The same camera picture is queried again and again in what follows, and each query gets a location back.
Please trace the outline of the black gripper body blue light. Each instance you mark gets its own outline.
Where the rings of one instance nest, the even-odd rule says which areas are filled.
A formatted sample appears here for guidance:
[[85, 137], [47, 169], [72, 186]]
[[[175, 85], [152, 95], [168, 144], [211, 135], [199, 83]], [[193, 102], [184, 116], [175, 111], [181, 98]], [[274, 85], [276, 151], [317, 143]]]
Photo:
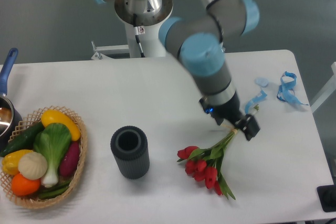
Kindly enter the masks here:
[[219, 101], [217, 101], [218, 96], [219, 94], [203, 96], [199, 100], [203, 111], [212, 118], [213, 114], [220, 115], [233, 126], [237, 126], [237, 122], [244, 116], [240, 111], [240, 100], [237, 92], [235, 92], [229, 100], [219, 97]]

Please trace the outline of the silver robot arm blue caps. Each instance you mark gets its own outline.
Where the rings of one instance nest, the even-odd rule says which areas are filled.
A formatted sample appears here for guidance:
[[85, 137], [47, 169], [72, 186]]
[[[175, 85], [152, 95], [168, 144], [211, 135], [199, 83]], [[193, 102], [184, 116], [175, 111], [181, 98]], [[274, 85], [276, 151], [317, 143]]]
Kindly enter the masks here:
[[111, 2], [124, 23], [132, 58], [175, 57], [193, 77], [200, 104], [217, 124], [230, 122], [247, 140], [260, 128], [240, 101], [224, 56], [224, 41], [253, 30], [259, 9], [253, 0], [201, 0], [206, 13], [188, 22], [172, 16], [172, 0], [95, 0]]

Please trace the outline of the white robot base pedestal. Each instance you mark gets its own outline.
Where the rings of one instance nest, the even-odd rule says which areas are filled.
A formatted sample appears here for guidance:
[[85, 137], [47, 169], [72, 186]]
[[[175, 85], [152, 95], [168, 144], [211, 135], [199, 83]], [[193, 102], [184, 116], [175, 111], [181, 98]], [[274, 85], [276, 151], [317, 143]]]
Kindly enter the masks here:
[[126, 55], [130, 58], [165, 57], [166, 49], [159, 40], [159, 30], [164, 22], [161, 21], [151, 26], [137, 26], [124, 23], [125, 34], [127, 37], [126, 45], [115, 46], [95, 46], [92, 42], [92, 60], [107, 59], [109, 56], [116, 58]]

